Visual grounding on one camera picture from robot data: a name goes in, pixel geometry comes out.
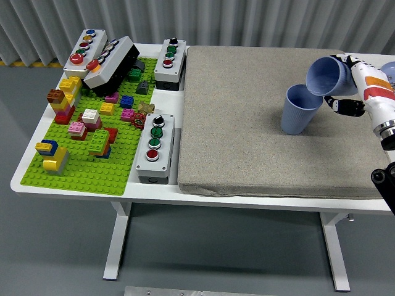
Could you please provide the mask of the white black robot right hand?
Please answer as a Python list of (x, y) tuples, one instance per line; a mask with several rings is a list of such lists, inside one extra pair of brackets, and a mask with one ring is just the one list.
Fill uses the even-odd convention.
[(372, 119), (373, 132), (381, 134), (394, 127), (394, 90), (384, 72), (357, 57), (346, 54), (333, 55), (351, 71), (360, 101), (331, 96), (324, 99), (338, 114), (360, 117), (365, 112)]

